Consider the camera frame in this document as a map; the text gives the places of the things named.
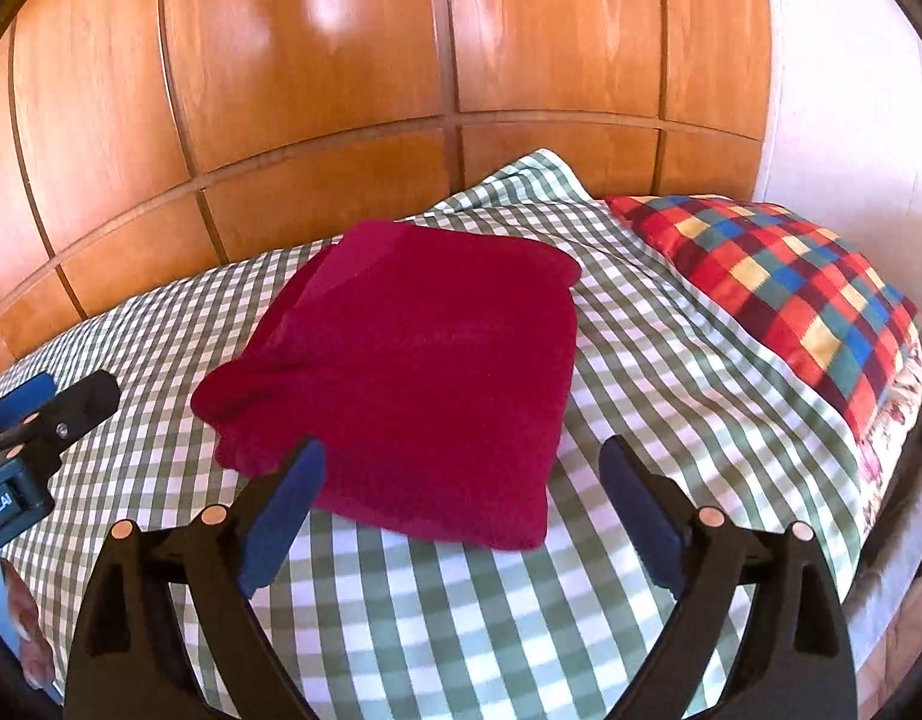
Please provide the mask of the person's left hand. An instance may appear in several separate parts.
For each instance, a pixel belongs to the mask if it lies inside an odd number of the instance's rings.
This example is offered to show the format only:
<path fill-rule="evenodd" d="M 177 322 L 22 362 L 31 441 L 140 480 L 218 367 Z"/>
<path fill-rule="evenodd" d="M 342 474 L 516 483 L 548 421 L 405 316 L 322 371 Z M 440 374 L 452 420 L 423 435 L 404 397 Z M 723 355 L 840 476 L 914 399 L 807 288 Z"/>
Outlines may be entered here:
<path fill-rule="evenodd" d="M 33 689 L 46 689 L 56 678 L 54 653 L 44 637 L 40 624 L 40 610 L 17 569 L 6 559 L 1 559 L 7 589 L 8 614 L 20 636 L 20 665 L 26 682 Z"/>

